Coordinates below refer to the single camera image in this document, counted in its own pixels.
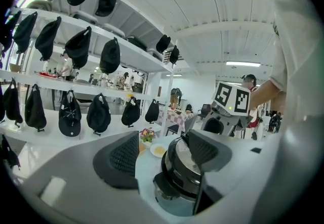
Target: hat display rack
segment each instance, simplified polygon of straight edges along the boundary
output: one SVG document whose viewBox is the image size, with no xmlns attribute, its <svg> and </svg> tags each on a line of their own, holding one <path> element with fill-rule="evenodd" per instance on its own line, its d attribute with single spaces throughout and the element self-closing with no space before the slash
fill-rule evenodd
<svg viewBox="0 0 324 224">
<path fill-rule="evenodd" d="M 66 4 L 70 7 L 79 7 L 80 9 L 84 1 L 86 0 L 66 0 Z M 112 16 L 114 11 L 118 9 L 118 2 L 120 2 L 120 0 L 98 0 L 96 3 L 93 3 L 95 16 Z M 59 33 L 64 29 L 66 35 L 65 38 L 67 37 L 67 40 L 65 40 L 65 43 L 63 44 L 65 44 L 69 57 L 72 58 L 74 68 L 82 68 L 86 64 L 87 59 L 89 60 L 89 58 L 91 58 L 92 62 L 97 61 L 98 64 L 102 64 L 105 72 L 114 72 L 118 65 L 121 65 L 124 68 L 130 68 L 133 72 L 137 72 L 137 74 L 142 77 L 144 84 L 143 93 L 135 93 L 133 91 L 123 91 L 99 86 L 87 86 L 70 81 L 49 77 L 46 78 L 38 74 L 17 73 L 0 69 L 0 78 L 14 79 L 18 85 L 26 84 L 28 86 L 33 86 L 32 92 L 36 91 L 36 97 L 38 97 L 37 91 L 39 92 L 39 88 L 48 88 L 70 93 L 75 92 L 98 95 L 102 97 L 120 97 L 124 99 L 129 99 L 131 97 L 128 102 L 128 109 L 131 109 L 130 111 L 132 111 L 131 120 L 125 120 L 126 118 L 129 118 L 127 112 L 124 112 L 124 118 L 122 120 L 122 115 L 110 115 L 109 111 L 108 114 L 111 117 L 111 122 L 106 120 L 103 126 L 100 126 L 99 128 L 95 126 L 94 122 L 86 122 L 87 116 L 82 115 L 79 119 L 81 130 L 80 133 L 76 135 L 78 136 L 77 140 L 74 139 L 74 133 L 72 135 L 68 134 L 67 131 L 64 131 L 65 135 L 61 133 L 58 127 L 59 112 L 55 111 L 55 108 L 54 110 L 42 108 L 44 117 L 42 123 L 38 124 L 32 115 L 33 110 L 29 109 L 28 112 L 25 112 L 26 108 L 24 108 L 24 105 L 20 105 L 23 120 L 25 121 L 24 116 L 28 115 L 28 123 L 26 122 L 26 124 L 23 124 L 23 127 L 20 128 L 19 131 L 10 129 L 10 124 L 0 123 L 0 129 L 4 129 L 5 134 L 9 137 L 13 136 L 14 138 L 27 142 L 35 142 L 35 139 L 37 142 L 44 144 L 56 144 L 54 141 L 55 136 L 55 138 L 60 137 L 59 139 L 62 140 L 62 143 L 70 146 L 72 144 L 75 145 L 77 142 L 85 142 L 88 137 L 90 139 L 95 139 L 100 136 L 106 137 L 126 132 L 129 131 L 129 128 L 142 130 L 150 126 L 152 120 L 149 122 L 145 120 L 145 112 L 148 110 L 152 101 L 159 101 L 160 103 L 166 104 L 165 111 L 167 111 L 169 99 L 167 97 L 157 97 L 157 90 L 156 94 L 152 91 L 148 94 L 147 90 L 149 90 L 149 88 L 147 88 L 147 82 L 150 73 L 157 72 L 169 72 L 171 74 L 170 81 L 172 81 L 174 66 L 170 67 L 148 53 L 146 44 L 139 38 L 135 36 L 126 38 L 118 32 L 118 29 L 113 29 L 113 26 L 110 28 L 103 26 L 98 27 L 91 21 L 84 20 L 84 18 L 79 17 L 77 19 L 77 17 L 73 16 L 72 13 L 68 13 L 67 15 L 66 13 L 41 9 L 13 8 L 12 15 L 15 14 L 17 14 L 15 20 L 17 19 L 18 21 L 20 19 L 20 21 L 23 22 L 18 25 L 18 28 L 20 25 L 22 25 L 22 27 L 20 27 L 21 29 L 18 31 L 17 37 L 12 37 L 13 42 L 17 41 L 16 45 L 19 47 L 19 53 L 26 54 L 30 52 L 31 49 L 37 49 L 37 52 L 42 54 L 41 60 L 47 60 L 51 57 L 52 52 L 54 52 L 53 46 L 57 44 Z M 36 40 L 37 45 L 27 49 L 26 47 L 29 47 L 30 40 Z M 159 52 L 164 56 L 164 51 L 168 49 L 170 43 L 171 38 L 162 34 L 161 39 L 155 41 L 154 45 L 156 47 L 154 47 L 154 49 L 157 50 L 156 52 Z M 29 106 L 32 108 L 33 103 L 35 103 L 35 98 L 31 95 L 29 96 L 29 103 L 31 104 Z M 96 110 L 101 112 L 105 110 L 107 112 L 109 109 L 98 107 L 93 109 L 92 112 Z M 164 114 L 163 121 L 166 121 L 166 117 L 167 113 Z M 154 126 L 157 131 L 161 130 L 161 135 L 166 132 L 165 124 L 161 127 L 155 123 L 153 128 Z"/>
</svg>

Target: white wall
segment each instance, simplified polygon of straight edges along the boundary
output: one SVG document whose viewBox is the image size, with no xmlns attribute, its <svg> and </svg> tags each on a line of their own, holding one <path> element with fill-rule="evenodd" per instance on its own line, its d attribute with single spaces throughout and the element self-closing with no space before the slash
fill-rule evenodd
<svg viewBox="0 0 324 224">
<path fill-rule="evenodd" d="M 183 74 L 182 77 L 174 77 L 172 88 L 179 88 L 182 92 L 182 99 L 186 99 L 192 105 L 194 112 L 200 110 L 203 104 L 211 104 L 215 90 L 214 74 Z M 170 97 L 167 94 L 169 78 L 163 75 L 161 79 L 161 96 Z"/>
</svg>

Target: white ceiling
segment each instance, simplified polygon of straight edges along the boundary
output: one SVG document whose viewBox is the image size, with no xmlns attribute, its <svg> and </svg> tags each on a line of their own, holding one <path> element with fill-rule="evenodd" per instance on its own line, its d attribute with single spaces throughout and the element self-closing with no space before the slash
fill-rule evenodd
<svg viewBox="0 0 324 224">
<path fill-rule="evenodd" d="M 274 54 L 274 9 L 270 0 L 124 1 L 132 8 L 119 2 L 121 6 L 109 22 L 129 33 L 135 27 L 133 34 L 151 42 L 150 45 L 157 41 L 154 38 L 159 38 L 158 30 L 169 35 L 174 43 L 177 41 L 190 71 L 215 72 L 219 80 L 250 73 L 260 81 L 268 78 Z M 127 19 L 124 23 L 130 13 L 134 22 Z M 231 68 L 225 65 L 227 60 L 260 62 L 261 66 Z"/>
</svg>

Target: ceiling beam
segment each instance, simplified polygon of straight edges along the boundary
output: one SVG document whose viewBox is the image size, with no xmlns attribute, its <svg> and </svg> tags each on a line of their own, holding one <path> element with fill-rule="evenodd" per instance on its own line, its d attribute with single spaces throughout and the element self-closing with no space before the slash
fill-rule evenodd
<svg viewBox="0 0 324 224">
<path fill-rule="evenodd" d="M 214 31 L 251 30 L 274 33 L 272 24 L 250 21 L 226 21 L 202 24 L 175 32 L 178 38 Z"/>
</svg>

